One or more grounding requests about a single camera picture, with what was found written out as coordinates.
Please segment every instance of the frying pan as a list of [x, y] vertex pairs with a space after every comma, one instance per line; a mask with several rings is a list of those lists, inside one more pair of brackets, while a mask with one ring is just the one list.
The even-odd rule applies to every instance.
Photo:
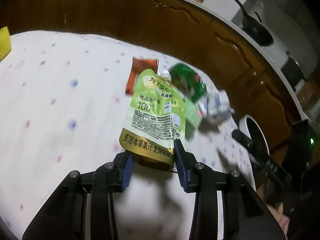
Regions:
[[266, 27], [262, 25], [262, 21], [258, 13], [254, 12], [257, 15], [260, 22], [246, 12], [242, 3], [239, 0], [235, 0], [235, 2], [240, 6], [243, 14], [243, 18], [242, 18], [243, 30], [260, 46], [267, 47], [272, 45], [273, 38], [270, 32], [266, 29]]

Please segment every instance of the yellow sponge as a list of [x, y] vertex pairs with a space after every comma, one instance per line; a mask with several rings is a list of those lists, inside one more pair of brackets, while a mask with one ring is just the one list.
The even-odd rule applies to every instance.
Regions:
[[0, 30], [0, 61], [2, 61], [11, 51], [11, 41], [8, 27]]

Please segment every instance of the floral tablecloth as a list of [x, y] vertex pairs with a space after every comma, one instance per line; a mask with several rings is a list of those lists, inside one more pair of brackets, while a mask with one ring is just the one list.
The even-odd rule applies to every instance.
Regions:
[[[21, 239], [71, 170], [94, 171], [123, 151], [132, 57], [158, 58], [158, 73], [179, 60], [92, 34], [32, 31], [11, 42], [0, 62], [0, 216]], [[198, 73], [209, 91], [216, 89]], [[247, 151], [231, 138], [235, 128], [230, 119], [183, 145], [216, 171], [238, 169], [254, 188]], [[129, 187], [114, 198], [120, 239], [188, 239], [195, 194], [184, 193], [177, 174], [135, 164]], [[220, 201], [218, 207], [222, 239]]]

